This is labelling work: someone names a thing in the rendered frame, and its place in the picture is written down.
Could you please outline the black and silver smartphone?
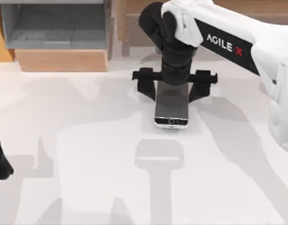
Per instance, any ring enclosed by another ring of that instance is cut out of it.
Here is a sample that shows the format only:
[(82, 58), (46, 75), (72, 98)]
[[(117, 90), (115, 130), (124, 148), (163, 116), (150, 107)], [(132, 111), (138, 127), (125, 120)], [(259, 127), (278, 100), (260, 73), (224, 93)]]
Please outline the black and silver smartphone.
[(189, 122), (188, 84), (172, 86), (164, 81), (157, 83), (155, 125), (165, 129), (184, 129)]

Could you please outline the pale wooden drawer front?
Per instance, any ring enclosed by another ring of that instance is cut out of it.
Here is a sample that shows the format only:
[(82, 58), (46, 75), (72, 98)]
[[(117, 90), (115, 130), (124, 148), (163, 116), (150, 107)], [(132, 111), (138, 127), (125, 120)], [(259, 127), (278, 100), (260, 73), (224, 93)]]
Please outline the pale wooden drawer front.
[(108, 50), (16, 49), (24, 72), (106, 72)]

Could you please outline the grey pierced drawer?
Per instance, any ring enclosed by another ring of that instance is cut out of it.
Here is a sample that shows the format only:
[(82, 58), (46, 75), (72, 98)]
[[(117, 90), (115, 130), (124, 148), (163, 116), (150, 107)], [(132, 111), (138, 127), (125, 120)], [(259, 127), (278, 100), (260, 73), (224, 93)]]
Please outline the grey pierced drawer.
[(0, 0), (8, 49), (105, 49), (110, 0)]

